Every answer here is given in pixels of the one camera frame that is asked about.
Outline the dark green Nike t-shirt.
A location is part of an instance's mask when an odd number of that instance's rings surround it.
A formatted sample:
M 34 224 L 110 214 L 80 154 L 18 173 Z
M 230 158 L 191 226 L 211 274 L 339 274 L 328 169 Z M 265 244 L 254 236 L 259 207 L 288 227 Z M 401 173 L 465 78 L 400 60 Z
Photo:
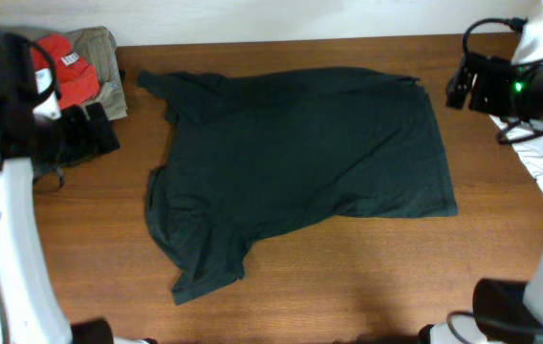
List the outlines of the dark green Nike t-shirt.
M 174 135 L 145 219 L 193 301 L 245 277 L 257 242 L 334 216 L 457 214 L 429 95 L 414 76 L 332 67 L 258 76 L 143 71 Z

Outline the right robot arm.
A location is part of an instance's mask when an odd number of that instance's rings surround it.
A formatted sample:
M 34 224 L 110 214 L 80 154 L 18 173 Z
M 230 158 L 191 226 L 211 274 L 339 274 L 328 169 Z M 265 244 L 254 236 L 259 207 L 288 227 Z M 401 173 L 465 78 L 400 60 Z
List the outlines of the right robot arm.
M 520 34 L 513 58 L 488 57 L 464 41 L 446 86 L 446 104 L 492 116 L 496 140 L 510 145 L 543 192 L 543 1 L 526 18 L 501 18 Z M 528 282 L 484 278 L 468 311 L 419 332 L 422 343 L 543 343 L 543 254 Z

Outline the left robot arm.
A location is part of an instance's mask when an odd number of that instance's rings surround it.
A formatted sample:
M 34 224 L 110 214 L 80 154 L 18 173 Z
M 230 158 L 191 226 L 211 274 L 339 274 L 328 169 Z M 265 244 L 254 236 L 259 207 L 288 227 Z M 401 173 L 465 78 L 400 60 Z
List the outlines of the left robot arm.
M 45 68 L 36 70 L 40 56 Z M 35 41 L 0 31 L 0 343 L 114 343 L 109 323 L 67 320 L 34 215 L 36 181 L 119 143 L 99 103 L 60 108 L 56 66 Z

